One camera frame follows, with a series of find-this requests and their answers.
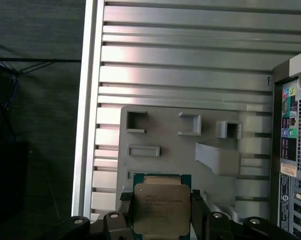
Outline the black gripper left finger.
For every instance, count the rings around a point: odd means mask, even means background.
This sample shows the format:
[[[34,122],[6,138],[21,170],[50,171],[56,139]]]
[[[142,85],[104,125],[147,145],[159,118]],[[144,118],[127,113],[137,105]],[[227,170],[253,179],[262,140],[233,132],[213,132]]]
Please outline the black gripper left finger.
[[[123,192],[120,206],[91,222],[84,216],[72,216],[60,223],[55,232],[57,240],[133,240],[132,211],[134,195]]]

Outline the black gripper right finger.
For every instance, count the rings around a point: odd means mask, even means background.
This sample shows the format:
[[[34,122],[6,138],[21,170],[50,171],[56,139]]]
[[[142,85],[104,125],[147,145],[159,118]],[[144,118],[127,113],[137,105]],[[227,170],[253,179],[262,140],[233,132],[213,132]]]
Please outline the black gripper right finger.
[[[293,240],[295,236],[261,217],[247,217],[239,224],[222,212],[211,211],[194,189],[191,225],[198,240]]]

